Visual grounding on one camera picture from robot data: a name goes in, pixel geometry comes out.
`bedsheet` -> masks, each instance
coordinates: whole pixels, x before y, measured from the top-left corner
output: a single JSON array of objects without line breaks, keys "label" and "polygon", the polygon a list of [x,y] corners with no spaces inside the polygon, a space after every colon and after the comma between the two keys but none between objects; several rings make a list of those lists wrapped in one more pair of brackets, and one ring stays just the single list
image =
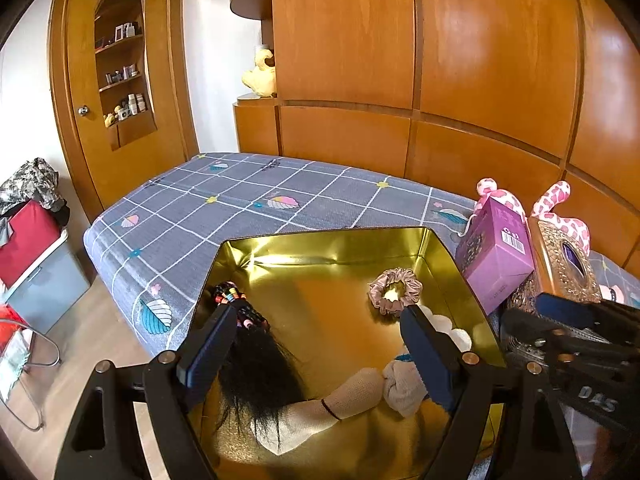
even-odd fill
[{"label": "bedsheet", "polygon": [[[203,153],[101,214],[86,250],[150,355],[176,349],[220,244],[305,230],[426,226],[453,254],[474,200],[372,171],[279,156]],[[591,253],[598,282],[640,306],[640,282]]]}]

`white wall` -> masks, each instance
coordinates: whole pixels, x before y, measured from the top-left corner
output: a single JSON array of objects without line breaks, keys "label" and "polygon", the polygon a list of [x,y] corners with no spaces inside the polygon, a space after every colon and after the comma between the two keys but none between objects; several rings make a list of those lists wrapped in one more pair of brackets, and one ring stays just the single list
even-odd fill
[{"label": "white wall", "polygon": [[233,103],[250,90],[240,81],[254,67],[260,22],[240,18],[229,0],[182,0],[191,111],[201,152],[236,152]]},{"label": "white wall", "polygon": [[0,50],[0,182],[37,156],[52,165],[71,209],[69,239],[77,251],[89,222],[71,184],[53,115],[47,63],[51,1],[35,0]]}]

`black strap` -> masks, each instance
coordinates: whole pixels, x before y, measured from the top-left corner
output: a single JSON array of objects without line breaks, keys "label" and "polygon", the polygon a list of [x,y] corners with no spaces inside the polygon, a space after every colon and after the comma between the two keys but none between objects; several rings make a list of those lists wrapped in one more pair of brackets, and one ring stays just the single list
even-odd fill
[{"label": "black strap", "polygon": [[320,402],[322,402],[322,405],[329,412],[329,415],[331,415],[335,420],[342,420],[339,416],[337,416],[334,412],[332,412],[329,409],[329,407],[326,405],[326,402],[324,402],[324,399],[320,399]]}]

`pink satin scrunchie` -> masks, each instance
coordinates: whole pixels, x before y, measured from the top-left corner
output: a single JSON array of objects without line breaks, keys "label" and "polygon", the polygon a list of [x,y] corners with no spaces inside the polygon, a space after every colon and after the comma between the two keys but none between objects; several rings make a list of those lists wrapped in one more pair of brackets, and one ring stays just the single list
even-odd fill
[{"label": "pink satin scrunchie", "polygon": [[[395,301],[384,298],[385,289],[397,282],[404,284],[404,296]],[[372,283],[369,283],[368,295],[371,303],[380,311],[380,314],[384,316],[390,312],[399,317],[404,307],[418,303],[421,292],[422,283],[418,281],[411,269],[390,269],[385,270]]]}]

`doll hair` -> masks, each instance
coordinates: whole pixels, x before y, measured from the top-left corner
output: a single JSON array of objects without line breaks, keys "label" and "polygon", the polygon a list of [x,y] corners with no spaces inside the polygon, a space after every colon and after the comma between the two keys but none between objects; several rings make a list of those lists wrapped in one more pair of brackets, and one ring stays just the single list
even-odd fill
[{"label": "doll hair", "polygon": [[277,427],[285,406],[305,400],[292,355],[276,341],[267,320],[234,283],[207,288],[212,301],[228,303],[238,313],[236,338],[218,372],[222,412],[216,431],[230,415],[236,418],[238,432],[245,415],[254,431],[273,423]]}]

